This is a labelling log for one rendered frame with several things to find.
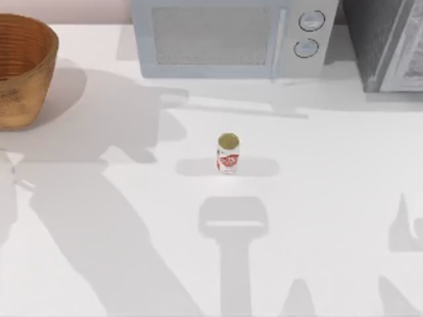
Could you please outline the pale microwave oven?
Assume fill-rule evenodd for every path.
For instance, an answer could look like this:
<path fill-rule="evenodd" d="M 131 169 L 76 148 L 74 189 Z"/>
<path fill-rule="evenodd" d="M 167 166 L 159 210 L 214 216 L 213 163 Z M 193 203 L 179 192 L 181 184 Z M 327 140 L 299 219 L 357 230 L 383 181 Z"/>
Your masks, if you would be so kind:
<path fill-rule="evenodd" d="M 288 0 L 288 2 L 279 72 L 276 79 L 317 77 L 325 63 L 338 0 Z M 309 11 L 321 11 L 326 18 L 323 27 L 314 32 L 305 32 L 299 27 L 300 16 Z M 308 38 L 319 43 L 319 51 L 313 57 L 298 58 L 293 52 L 293 47 L 298 41 Z"/>

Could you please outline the red and white can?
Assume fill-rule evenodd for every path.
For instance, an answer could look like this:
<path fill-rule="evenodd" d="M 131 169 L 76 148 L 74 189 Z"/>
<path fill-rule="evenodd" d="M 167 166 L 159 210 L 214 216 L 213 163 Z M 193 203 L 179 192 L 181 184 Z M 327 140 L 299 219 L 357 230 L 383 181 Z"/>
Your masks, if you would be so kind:
<path fill-rule="evenodd" d="M 232 174 L 239 161 L 239 138 L 234 133 L 223 133 L 217 140 L 217 169 Z"/>

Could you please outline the brown woven basket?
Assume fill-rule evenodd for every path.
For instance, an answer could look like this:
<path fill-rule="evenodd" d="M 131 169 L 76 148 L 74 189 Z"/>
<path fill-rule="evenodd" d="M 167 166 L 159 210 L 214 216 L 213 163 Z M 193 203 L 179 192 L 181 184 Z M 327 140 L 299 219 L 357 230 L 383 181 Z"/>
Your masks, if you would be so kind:
<path fill-rule="evenodd" d="M 0 13 L 0 131 L 36 121 L 52 81 L 58 35 L 32 17 Z"/>

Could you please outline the microwave oven door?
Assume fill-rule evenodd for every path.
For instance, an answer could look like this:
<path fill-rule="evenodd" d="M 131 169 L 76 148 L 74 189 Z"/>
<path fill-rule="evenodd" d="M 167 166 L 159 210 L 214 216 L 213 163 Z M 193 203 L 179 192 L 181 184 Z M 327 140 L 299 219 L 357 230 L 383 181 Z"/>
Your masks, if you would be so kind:
<path fill-rule="evenodd" d="M 271 78 L 288 0 L 130 0 L 145 78 Z"/>

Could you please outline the microwave knob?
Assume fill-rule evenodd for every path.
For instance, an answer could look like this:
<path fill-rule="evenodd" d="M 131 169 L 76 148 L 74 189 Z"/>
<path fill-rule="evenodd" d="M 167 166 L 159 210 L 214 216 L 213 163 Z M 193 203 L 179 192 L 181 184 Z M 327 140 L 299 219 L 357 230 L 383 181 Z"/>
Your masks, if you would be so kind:
<path fill-rule="evenodd" d="M 305 32 L 314 32 L 323 27 L 325 15 L 321 11 L 309 11 L 299 18 L 299 27 Z"/>
<path fill-rule="evenodd" d="M 294 54 L 301 59 L 313 57 L 318 51 L 319 43 L 312 38 L 298 41 L 293 47 Z"/>

